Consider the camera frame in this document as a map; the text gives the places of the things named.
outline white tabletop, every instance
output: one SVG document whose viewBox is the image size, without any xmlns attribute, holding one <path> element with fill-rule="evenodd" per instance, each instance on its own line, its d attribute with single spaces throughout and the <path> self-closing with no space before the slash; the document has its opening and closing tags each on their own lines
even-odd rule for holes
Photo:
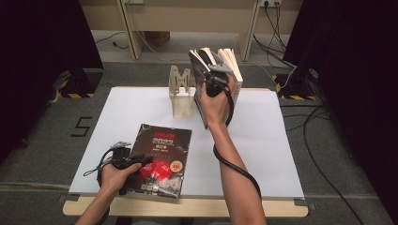
<svg viewBox="0 0 398 225">
<path fill-rule="evenodd" d="M 114 87 L 84 152 L 69 193 L 97 193 L 97 167 L 111 145 L 134 143 L 141 124 L 192 130 L 181 197 L 221 197 L 219 161 L 213 140 L 204 129 L 199 112 L 193 118 L 175 119 L 168 88 Z M 228 127 L 249 173 L 265 198 L 304 198 L 296 165 L 285 133 L 276 93 L 264 89 L 241 89 L 234 117 Z"/>
</svg>

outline forearm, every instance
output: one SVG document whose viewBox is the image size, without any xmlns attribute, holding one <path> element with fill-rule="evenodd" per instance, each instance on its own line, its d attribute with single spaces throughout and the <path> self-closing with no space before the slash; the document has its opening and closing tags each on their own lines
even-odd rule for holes
<svg viewBox="0 0 398 225">
<path fill-rule="evenodd" d="M 116 195 L 117 191 L 112 191 L 110 189 L 100 189 L 96 198 L 85 209 L 76 225 L 96 224 L 99 222 Z"/>
<path fill-rule="evenodd" d="M 247 171 L 235 148 L 226 125 L 209 125 L 219 154 Z M 233 224 L 266 224 L 261 199 L 247 177 L 220 163 L 222 189 Z"/>
</svg>

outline human arm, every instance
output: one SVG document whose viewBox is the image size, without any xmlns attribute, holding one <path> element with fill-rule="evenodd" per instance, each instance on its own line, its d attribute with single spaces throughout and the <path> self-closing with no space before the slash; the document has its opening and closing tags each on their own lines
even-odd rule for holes
<svg viewBox="0 0 398 225">
<path fill-rule="evenodd" d="M 237 85 L 231 76 L 228 76 L 228 79 L 231 95 L 234 96 Z M 242 170 L 247 171 L 224 123 L 224 118 L 229 111 L 229 103 L 225 93 L 220 93 L 216 97 L 208 97 L 204 84 L 201 87 L 201 105 L 208 129 L 219 154 Z M 232 223 L 235 225 L 266 224 L 262 201 L 252 181 L 221 162 L 220 170 L 222 190 Z"/>
<path fill-rule="evenodd" d="M 112 164 L 102 168 L 102 184 L 93 202 L 88 205 L 76 225 L 96 224 L 108 210 L 118 191 L 123 187 L 127 177 L 141 168 L 141 163 L 136 163 L 124 170 L 119 170 Z"/>
</svg>

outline hazard tape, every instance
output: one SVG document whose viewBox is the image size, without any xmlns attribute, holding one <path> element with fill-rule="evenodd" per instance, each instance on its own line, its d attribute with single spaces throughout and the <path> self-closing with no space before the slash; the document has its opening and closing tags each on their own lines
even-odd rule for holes
<svg viewBox="0 0 398 225">
<path fill-rule="evenodd" d="M 94 93 L 67 93 L 65 91 L 66 86 L 68 84 L 69 77 L 67 77 L 61 84 L 61 87 L 58 90 L 59 98 L 92 98 Z"/>
</svg>

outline wall outlet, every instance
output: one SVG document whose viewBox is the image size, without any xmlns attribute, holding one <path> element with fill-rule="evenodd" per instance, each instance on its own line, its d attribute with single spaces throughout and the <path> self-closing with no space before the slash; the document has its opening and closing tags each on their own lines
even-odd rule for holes
<svg viewBox="0 0 398 225">
<path fill-rule="evenodd" d="M 268 1 L 268 7 L 269 8 L 275 8 L 276 4 L 279 4 L 281 6 L 282 0 L 261 0 L 261 7 L 264 6 L 264 3 Z"/>
</svg>

